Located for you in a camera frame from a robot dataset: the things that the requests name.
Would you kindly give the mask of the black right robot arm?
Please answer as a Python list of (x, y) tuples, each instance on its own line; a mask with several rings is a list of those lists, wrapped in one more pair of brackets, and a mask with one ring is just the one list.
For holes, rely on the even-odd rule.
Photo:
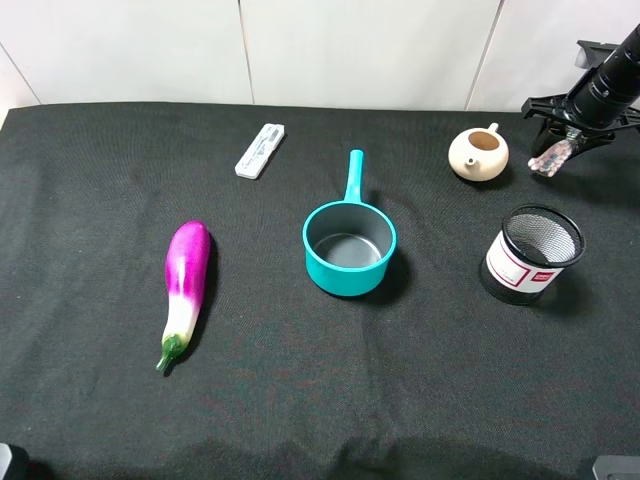
[(639, 29), (620, 44), (580, 40), (578, 67), (585, 70), (567, 93), (530, 97), (521, 107), (526, 118), (544, 122), (531, 153), (539, 157), (567, 140), (570, 157), (605, 146), (621, 130), (639, 127)]

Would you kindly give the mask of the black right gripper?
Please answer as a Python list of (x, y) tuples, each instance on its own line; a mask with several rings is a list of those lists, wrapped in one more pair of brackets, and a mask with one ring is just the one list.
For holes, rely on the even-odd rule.
[(606, 146), (622, 130), (639, 130), (639, 110), (616, 98), (587, 95), (530, 97), (522, 106), (525, 118), (541, 117), (543, 123), (533, 141), (531, 157), (540, 157), (556, 143), (569, 142), (568, 158)]

